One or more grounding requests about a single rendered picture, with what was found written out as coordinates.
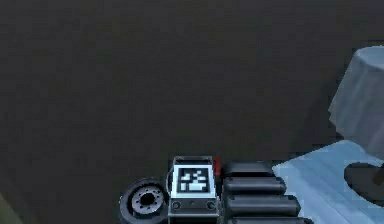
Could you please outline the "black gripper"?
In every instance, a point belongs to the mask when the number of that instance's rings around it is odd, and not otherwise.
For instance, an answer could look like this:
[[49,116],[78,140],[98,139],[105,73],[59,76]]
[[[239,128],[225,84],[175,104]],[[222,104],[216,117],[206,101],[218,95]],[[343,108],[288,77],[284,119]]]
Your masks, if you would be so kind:
[[158,178],[144,178],[122,192],[119,224],[167,224],[168,193]]

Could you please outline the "pale blue side table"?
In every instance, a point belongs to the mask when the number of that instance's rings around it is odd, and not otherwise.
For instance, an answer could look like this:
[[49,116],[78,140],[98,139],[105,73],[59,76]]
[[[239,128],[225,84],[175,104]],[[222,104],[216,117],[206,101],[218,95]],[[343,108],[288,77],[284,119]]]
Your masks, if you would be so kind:
[[344,169],[354,162],[380,166],[356,143],[342,140],[273,167],[287,194],[301,205],[299,213],[314,224],[384,224],[384,208],[355,193],[344,180]]

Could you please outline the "grey shaded table lamp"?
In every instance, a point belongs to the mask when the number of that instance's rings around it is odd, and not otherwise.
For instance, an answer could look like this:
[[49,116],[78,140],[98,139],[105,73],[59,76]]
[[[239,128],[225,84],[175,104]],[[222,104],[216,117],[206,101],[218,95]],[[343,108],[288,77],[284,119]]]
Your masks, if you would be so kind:
[[384,207],[384,45],[356,50],[328,107],[329,120],[343,139],[381,161],[352,162],[343,171],[347,186]]

